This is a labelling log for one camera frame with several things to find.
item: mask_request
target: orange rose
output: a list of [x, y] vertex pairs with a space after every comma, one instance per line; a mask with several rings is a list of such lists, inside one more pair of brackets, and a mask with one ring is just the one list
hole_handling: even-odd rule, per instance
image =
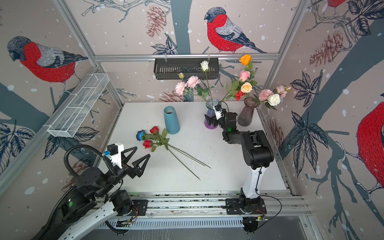
[[244, 55], [244, 56], [242, 56], [242, 57], [240, 58], [240, 62], [241, 62], [244, 66], [248, 65], [249, 61], [251, 61], [251, 60], [252, 60], [252, 58], [251, 58], [251, 55], [249, 55], [249, 54], [246, 54], [246, 55]]

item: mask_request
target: black metal basket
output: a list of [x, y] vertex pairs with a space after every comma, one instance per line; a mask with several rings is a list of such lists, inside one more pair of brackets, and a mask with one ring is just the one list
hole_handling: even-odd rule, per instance
[[[191, 76], [198, 76], [200, 79], [206, 79], [205, 73], [201, 70], [200, 63], [207, 58], [156, 58], [154, 73], [157, 80], [180, 79], [178, 74], [183, 73], [184, 79]], [[208, 79], [218, 78], [218, 58], [209, 59]]]

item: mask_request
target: white snow dot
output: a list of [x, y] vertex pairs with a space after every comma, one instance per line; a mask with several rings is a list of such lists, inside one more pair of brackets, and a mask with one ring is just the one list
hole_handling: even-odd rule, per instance
[[34, 190], [35, 190], [35, 187], [30, 187], [27, 190], [25, 190], [24, 194], [31, 195]]

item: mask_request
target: blue vase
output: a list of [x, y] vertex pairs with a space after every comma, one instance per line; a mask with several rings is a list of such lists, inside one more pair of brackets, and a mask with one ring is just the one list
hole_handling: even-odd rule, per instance
[[174, 107], [168, 106], [164, 108], [164, 120], [169, 134], [176, 134], [180, 131], [179, 119]]

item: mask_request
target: vase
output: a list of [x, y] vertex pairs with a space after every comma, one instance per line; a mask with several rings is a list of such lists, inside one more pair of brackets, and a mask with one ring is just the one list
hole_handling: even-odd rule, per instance
[[245, 106], [241, 111], [239, 117], [237, 118], [237, 122], [243, 127], [247, 127], [251, 124], [253, 111], [257, 106], [259, 106], [259, 103], [255, 103], [254, 101], [252, 101], [252, 99], [256, 98], [247, 97], [244, 99]]
[[[206, 102], [206, 104], [205, 104], [205, 106], [207, 107], [207, 113], [206, 113], [206, 115], [207, 116], [209, 116], [210, 118], [211, 117], [213, 117], [213, 116], [215, 116], [215, 106], [217, 105], [219, 103], [219, 100], [217, 100], [217, 99], [209, 99], [209, 100], [207, 100], [207, 102]], [[206, 128], [208, 128], [208, 129], [215, 129], [215, 128], [217, 128], [218, 127], [218, 125], [217, 126], [213, 126], [213, 124], [211, 124], [211, 125], [208, 125], [208, 121], [207, 121], [207, 119], [205, 118], [205, 116], [204, 116], [204, 125], [205, 125], [205, 127]]]
[[180, 131], [180, 123], [174, 107], [168, 106], [164, 108], [164, 121], [169, 134], [176, 134]]

